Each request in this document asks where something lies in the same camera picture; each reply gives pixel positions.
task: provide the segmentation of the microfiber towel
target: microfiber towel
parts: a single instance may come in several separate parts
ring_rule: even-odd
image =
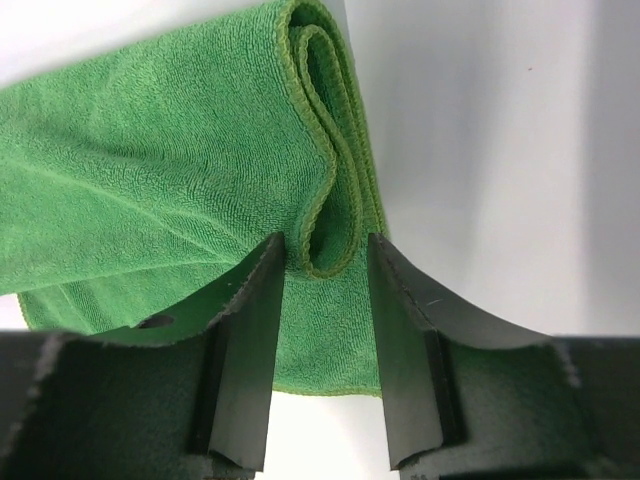
[[[350,54],[278,0],[0,92],[0,293],[32,329],[135,326],[285,234],[274,388],[379,391],[366,237],[385,232]]]

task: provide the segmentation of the towel fold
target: towel fold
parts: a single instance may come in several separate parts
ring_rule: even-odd
[[[386,231],[344,41],[278,0],[0,92],[0,293],[30,328],[134,326],[274,231],[274,388],[377,394],[366,235]]]

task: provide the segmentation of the white surface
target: white surface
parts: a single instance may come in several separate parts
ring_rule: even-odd
[[[0,329],[26,330],[26,328],[16,296],[4,295],[0,297]]]
[[[0,84],[257,1],[0,0]],[[346,9],[394,243],[516,323],[639,334],[640,2]],[[272,409],[263,478],[393,478],[378,400]]]

